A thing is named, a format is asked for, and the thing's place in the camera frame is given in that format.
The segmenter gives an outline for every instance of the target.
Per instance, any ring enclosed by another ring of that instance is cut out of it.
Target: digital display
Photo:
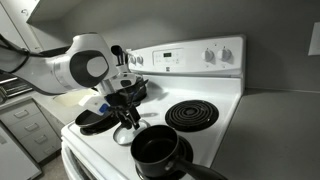
[[[172,54],[171,53],[163,53],[163,57],[171,57]]]

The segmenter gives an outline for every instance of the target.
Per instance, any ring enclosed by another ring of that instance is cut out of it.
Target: gray wall
[[[69,35],[142,48],[245,34],[247,87],[320,91],[320,56],[308,57],[319,0],[89,0],[63,19]]]

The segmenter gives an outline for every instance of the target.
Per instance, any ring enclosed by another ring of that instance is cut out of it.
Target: electric stove
[[[244,52],[243,36],[131,51],[130,70],[149,79],[147,97],[137,107],[141,119],[151,126],[173,127],[191,146],[190,161],[211,167],[243,93]],[[85,136],[70,123],[62,129],[63,147],[68,147],[96,179],[143,179],[130,145],[120,146],[114,141],[117,127]],[[188,174],[178,177],[192,179]]]

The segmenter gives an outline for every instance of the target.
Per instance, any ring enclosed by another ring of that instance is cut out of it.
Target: black coil burner
[[[183,137],[179,136],[179,157],[183,158],[186,161],[192,162],[193,160],[193,150],[190,145],[190,143]],[[175,171],[172,174],[168,176],[162,176],[158,178],[150,178],[145,175],[143,175],[138,168],[136,167],[136,171],[138,173],[138,176],[142,180],[179,180],[184,175],[186,175],[185,172],[182,171]]]
[[[169,126],[178,131],[195,132],[213,125],[219,117],[218,109],[202,100],[183,101],[172,106],[165,119]]]

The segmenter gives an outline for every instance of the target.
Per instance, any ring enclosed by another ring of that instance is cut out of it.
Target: coil burner
[[[213,104],[202,100],[183,101],[172,106],[165,119],[169,126],[182,132],[195,132],[213,125],[219,111]]]

